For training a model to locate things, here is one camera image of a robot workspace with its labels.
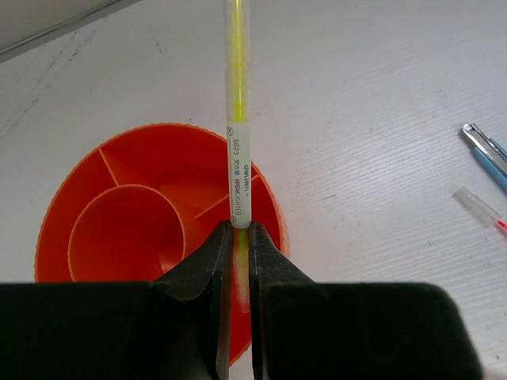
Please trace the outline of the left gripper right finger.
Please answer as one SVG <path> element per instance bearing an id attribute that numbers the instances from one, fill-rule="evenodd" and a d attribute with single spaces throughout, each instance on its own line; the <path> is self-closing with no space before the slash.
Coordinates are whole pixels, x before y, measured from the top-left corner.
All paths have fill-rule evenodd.
<path id="1" fill-rule="evenodd" d="M 319 283 L 249 230 L 257 379 L 480 379 L 458 306 L 431 283 Z"/>

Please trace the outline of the clear highlighter cap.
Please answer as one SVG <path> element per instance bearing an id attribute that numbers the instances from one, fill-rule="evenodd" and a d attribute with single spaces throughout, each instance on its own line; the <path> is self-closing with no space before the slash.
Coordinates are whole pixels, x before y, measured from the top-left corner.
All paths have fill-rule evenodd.
<path id="1" fill-rule="evenodd" d="M 501 216 L 469 189 L 461 187 L 452 196 L 483 226 L 496 226 L 501 221 Z"/>

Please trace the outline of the thin yellow highlighter pen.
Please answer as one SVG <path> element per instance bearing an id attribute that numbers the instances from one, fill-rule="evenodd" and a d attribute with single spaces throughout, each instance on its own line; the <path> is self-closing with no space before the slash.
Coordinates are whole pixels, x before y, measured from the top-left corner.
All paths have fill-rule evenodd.
<path id="1" fill-rule="evenodd" d="M 248 228 L 252 222 L 249 7 L 248 1 L 224 2 L 230 221 L 236 298 L 244 314 L 250 311 Z"/>

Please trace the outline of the thin pink highlighter pen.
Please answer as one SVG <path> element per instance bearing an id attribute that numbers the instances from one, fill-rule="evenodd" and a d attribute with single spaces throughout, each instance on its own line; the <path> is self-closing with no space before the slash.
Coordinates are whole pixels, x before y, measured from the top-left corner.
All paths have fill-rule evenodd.
<path id="1" fill-rule="evenodd" d="M 495 226 L 505 237 L 507 237 L 507 224 L 504 221 L 497 218 L 495 220 Z"/>

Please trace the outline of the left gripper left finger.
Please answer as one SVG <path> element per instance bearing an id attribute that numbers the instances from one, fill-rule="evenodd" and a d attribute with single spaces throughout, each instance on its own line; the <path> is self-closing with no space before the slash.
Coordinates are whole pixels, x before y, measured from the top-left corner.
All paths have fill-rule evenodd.
<path id="1" fill-rule="evenodd" d="M 4 283 L 4 379 L 226 379 L 233 229 L 154 281 Z"/>

